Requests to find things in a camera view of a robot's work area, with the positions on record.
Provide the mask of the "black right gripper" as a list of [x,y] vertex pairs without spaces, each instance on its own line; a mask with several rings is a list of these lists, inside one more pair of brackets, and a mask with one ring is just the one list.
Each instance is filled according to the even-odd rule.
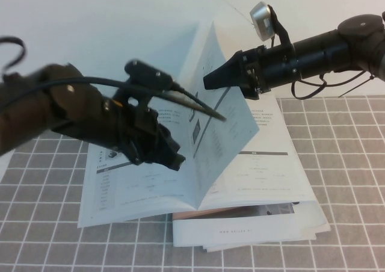
[[235,53],[222,66],[205,75],[203,82],[207,90],[241,86],[246,99],[259,99],[262,93],[292,83],[293,69],[294,47],[291,44],[273,48],[262,45],[242,54]]

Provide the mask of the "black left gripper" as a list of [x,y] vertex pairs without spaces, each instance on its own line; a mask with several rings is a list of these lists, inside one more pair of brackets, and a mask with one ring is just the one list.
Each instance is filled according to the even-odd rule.
[[112,130],[105,133],[111,141],[105,148],[124,154],[134,165],[155,163],[179,171],[185,161],[178,153],[180,145],[158,122],[158,113],[148,103],[146,100],[135,106],[116,99],[105,100],[105,111],[113,116]]

